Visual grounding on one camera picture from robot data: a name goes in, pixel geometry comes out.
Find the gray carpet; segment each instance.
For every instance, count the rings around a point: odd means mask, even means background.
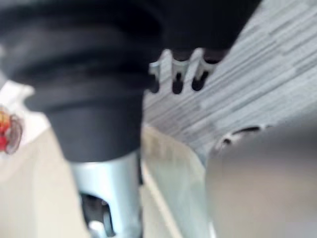
[[[317,0],[264,0],[203,91],[191,90],[193,63],[181,95],[171,93],[170,55],[161,91],[149,94],[146,122],[191,146],[205,163],[223,134],[277,123],[317,101]]]

